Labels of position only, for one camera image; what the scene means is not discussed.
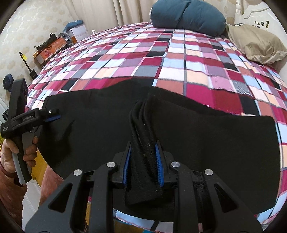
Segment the person's left hand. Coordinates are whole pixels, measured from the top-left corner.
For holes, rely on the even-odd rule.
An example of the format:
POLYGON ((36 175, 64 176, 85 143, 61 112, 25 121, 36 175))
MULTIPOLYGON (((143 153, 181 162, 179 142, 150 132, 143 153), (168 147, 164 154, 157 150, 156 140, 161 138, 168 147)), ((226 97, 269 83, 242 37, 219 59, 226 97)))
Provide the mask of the person's left hand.
MULTIPOLYGON (((38 138, 35 136, 33 138, 32 144, 26 149, 23 160, 30 167, 35 167, 36 157, 37 157, 37 143, 38 138)), ((16 144, 10 139, 4 139, 2 151, 1 151, 1 164, 6 172, 14 173, 16 172, 15 164, 13 160, 13 153, 18 154, 19 150, 16 144)))

